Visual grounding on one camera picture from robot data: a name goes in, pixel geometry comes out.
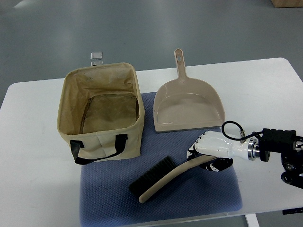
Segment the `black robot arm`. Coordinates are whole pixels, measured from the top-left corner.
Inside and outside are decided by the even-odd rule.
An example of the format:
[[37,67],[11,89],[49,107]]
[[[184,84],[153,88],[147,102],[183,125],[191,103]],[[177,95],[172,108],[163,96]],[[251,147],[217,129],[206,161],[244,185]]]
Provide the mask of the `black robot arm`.
[[284,172],[281,180],[297,188],[303,187],[303,138],[295,130],[276,130],[264,128],[253,132],[256,140],[249,145],[249,157],[268,162],[272,152],[281,155]]

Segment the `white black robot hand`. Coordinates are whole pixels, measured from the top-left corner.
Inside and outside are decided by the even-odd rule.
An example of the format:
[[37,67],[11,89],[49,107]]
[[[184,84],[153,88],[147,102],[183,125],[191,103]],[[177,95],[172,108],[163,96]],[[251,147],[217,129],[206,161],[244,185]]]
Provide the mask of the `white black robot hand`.
[[220,172],[233,165],[233,158],[249,159],[249,142],[240,142],[225,137],[216,131],[206,131],[187,150],[187,160],[199,155],[214,156],[216,159],[200,165],[202,169]]

